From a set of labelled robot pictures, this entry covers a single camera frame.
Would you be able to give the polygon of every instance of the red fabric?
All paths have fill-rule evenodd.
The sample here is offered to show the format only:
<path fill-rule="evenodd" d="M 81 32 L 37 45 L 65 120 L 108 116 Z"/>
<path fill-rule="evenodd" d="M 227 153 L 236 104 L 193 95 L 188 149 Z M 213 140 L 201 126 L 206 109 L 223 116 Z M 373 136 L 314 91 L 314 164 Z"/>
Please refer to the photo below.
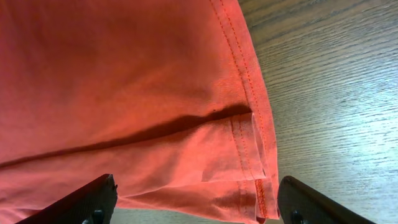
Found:
<path fill-rule="evenodd" d="M 271 108 L 237 0 L 0 1 L 0 223 L 104 173 L 118 207 L 278 217 Z"/>

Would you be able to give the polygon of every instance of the red cloth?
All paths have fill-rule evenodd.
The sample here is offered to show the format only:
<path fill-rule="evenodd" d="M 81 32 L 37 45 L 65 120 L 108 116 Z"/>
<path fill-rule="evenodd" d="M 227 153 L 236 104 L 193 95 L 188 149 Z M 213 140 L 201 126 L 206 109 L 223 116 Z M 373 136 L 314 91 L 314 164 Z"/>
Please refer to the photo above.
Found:
<path fill-rule="evenodd" d="M 0 223 L 114 174 L 118 207 L 277 218 L 237 0 L 0 1 Z"/>

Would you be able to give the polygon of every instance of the wooden surface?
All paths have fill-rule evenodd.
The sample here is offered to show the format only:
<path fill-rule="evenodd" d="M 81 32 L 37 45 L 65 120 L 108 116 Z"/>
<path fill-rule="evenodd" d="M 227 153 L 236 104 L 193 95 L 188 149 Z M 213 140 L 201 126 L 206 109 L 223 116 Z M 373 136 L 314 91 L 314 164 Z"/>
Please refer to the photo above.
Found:
<path fill-rule="evenodd" d="M 398 223 L 398 1 L 240 3 L 274 113 L 280 178 Z M 113 224 L 137 220 L 216 223 L 118 210 Z"/>

